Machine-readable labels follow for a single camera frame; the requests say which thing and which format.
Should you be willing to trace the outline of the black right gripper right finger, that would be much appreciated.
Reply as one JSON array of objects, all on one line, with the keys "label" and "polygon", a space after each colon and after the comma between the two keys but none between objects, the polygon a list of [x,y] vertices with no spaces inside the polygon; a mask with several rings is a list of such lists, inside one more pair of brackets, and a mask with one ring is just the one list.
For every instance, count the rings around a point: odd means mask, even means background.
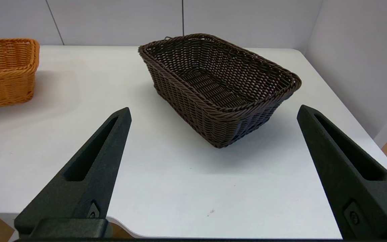
[{"label": "black right gripper right finger", "polygon": [[387,169],[318,110],[297,121],[343,240],[387,240]]}]

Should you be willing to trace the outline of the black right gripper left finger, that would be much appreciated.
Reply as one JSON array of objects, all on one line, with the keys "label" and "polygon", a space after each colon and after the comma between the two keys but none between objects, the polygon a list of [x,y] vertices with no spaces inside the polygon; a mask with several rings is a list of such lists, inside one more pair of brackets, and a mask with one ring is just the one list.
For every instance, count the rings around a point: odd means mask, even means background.
[{"label": "black right gripper left finger", "polygon": [[114,112],[15,218],[20,236],[107,236],[106,219],[131,125]]}]

